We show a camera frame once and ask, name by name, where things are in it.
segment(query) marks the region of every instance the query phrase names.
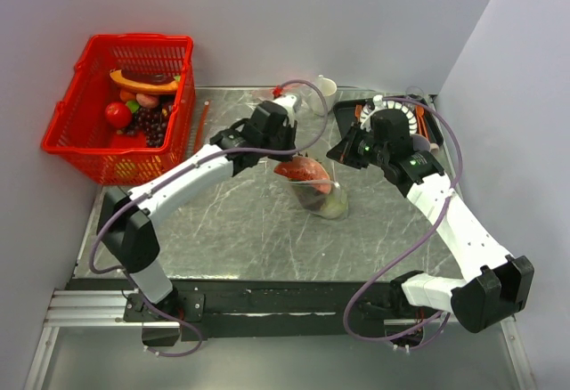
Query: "grapes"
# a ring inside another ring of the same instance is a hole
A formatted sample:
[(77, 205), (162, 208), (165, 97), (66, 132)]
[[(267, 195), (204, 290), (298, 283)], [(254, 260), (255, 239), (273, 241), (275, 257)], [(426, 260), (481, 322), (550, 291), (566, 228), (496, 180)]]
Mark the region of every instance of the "grapes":
[(136, 136), (144, 132), (146, 146), (159, 148), (163, 145), (168, 129), (168, 118), (172, 109), (172, 102), (165, 102), (154, 109), (139, 108), (134, 114), (131, 123), (123, 129), (127, 136)]

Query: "robotic arm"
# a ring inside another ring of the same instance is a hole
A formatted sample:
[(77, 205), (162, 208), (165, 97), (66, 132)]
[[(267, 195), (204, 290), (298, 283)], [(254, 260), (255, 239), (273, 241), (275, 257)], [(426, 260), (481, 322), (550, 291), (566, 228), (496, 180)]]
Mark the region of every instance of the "robotic arm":
[[(124, 192), (109, 189), (102, 204), (100, 230), (120, 208), (182, 168), (196, 165), (212, 153), (236, 147), (293, 150), (300, 105), (292, 94), (257, 105), (244, 118), (215, 135), (197, 154), (154, 181)], [(462, 279), (408, 272), (392, 281), (391, 307), (429, 307), (454, 313), (469, 331), (478, 332), (525, 307), (533, 266), (524, 257), (513, 258), (469, 212), (442, 166), (428, 151), (415, 151), (408, 119), (401, 110), (378, 108), (356, 121), (327, 156), (346, 166), (379, 166), (389, 182), (433, 223), (449, 198), (449, 209), (437, 231), (458, 261)], [(134, 282), (159, 310), (182, 319), (176, 288), (159, 263), (154, 226), (206, 188), (255, 166), (264, 154), (248, 151), (209, 160), (162, 190), (131, 207), (104, 235), (103, 242)], [(291, 156), (269, 155), (279, 161)]]

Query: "cup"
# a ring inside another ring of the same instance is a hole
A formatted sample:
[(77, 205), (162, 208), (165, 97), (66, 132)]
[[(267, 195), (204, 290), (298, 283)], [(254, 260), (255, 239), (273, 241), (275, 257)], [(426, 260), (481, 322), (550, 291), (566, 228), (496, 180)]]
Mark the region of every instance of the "cup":
[[(325, 78), (323, 76), (318, 76), (314, 81), (314, 84), (321, 91), (325, 101), (327, 102), (327, 108), (329, 109), (329, 112), (331, 112), (332, 106), (335, 104), (335, 100), (337, 99), (337, 84), (330, 78)], [(311, 92), (306, 102), (314, 114), (317, 116), (324, 116), (321, 99), (316, 92)]]

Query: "red plastic basket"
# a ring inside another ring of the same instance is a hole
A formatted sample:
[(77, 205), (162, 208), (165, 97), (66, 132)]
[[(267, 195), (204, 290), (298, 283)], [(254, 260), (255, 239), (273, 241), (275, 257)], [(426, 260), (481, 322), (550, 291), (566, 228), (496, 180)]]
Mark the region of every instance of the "red plastic basket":
[[(190, 134), (196, 98), (192, 47), (190, 37), (92, 37), (75, 66), (75, 76), (63, 101), (55, 107), (42, 149), (62, 156), (102, 184), (147, 183), (178, 165)], [(181, 76), (162, 147), (147, 148), (143, 134), (117, 134), (105, 120), (105, 107), (118, 100), (119, 89), (109, 77), (114, 69)]]

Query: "green object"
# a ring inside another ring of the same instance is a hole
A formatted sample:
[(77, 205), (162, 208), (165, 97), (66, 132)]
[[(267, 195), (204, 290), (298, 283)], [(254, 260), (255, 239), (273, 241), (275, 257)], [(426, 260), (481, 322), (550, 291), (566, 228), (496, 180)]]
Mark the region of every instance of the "green object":
[(127, 101), (126, 102), (126, 107), (129, 108), (131, 110), (131, 113), (135, 114), (136, 111), (139, 110), (139, 108), (141, 108), (141, 105), (139, 105), (139, 102), (137, 101)]

